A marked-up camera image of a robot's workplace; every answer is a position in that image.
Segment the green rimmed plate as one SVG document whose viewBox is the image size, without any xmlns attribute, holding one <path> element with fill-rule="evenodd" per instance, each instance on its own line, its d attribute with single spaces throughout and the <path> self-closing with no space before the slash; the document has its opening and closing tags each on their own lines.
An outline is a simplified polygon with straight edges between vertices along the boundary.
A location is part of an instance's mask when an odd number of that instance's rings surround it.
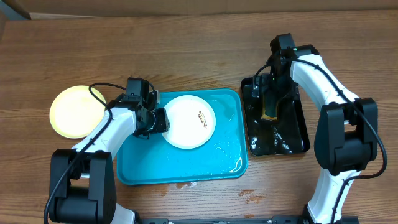
<svg viewBox="0 0 398 224">
<path fill-rule="evenodd" d="M 61 136 L 78 139 L 94 130 L 104 117 L 104 96 L 96 89 L 78 85 L 62 91 L 53 101 L 49 118 Z"/>
</svg>

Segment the green yellow sponge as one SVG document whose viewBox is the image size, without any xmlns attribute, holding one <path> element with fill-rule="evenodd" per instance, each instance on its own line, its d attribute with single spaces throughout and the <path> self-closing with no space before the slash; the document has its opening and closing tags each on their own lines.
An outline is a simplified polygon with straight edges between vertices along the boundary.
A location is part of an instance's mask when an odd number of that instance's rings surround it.
<svg viewBox="0 0 398 224">
<path fill-rule="evenodd" d="M 262 115 L 265 120 L 277 120 L 278 99 L 271 93 L 265 93 L 262 96 Z"/>
</svg>

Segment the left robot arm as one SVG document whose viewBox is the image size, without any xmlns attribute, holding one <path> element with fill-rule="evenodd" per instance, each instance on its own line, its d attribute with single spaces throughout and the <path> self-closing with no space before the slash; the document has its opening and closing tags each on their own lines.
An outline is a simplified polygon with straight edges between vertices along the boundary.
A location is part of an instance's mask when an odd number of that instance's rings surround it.
<svg viewBox="0 0 398 224">
<path fill-rule="evenodd" d="M 106 106 L 82 142 L 53 153 L 44 223 L 134 223 L 136 214 L 117 203 L 113 159 L 128 137 L 164 133 L 169 126 L 164 108 L 142 100 Z"/>
</svg>

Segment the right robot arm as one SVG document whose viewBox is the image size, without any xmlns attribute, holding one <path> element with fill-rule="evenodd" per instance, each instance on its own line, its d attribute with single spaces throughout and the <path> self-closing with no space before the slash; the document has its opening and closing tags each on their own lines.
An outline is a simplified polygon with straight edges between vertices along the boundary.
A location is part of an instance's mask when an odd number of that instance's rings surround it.
<svg viewBox="0 0 398 224">
<path fill-rule="evenodd" d="M 365 179 L 367 164 L 386 150 L 377 133 L 378 110 L 327 69 L 312 45 L 271 48 L 266 68 L 242 85 L 246 126 L 253 154 L 295 154 L 308 149 L 299 90 L 320 113 L 314 153 L 320 165 L 315 192 L 299 223 L 357 223 L 341 211 L 353 182 Z"/>
</svg>

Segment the white plate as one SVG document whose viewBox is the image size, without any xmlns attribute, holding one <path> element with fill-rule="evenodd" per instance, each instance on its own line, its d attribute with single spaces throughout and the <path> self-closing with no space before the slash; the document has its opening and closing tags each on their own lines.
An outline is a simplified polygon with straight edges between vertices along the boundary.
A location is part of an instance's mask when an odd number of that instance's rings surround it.
<svg viewBox="0 0 398 224">
<path fill-rule="evenodd" d="M 194 149 L 204 145 L 216 128 L 213 108 L 204 99 L 194 95 L 182 95 L 165 106 L 170 123 L 163 133 L 164 139 L 180 149 Z"/>
</svg>

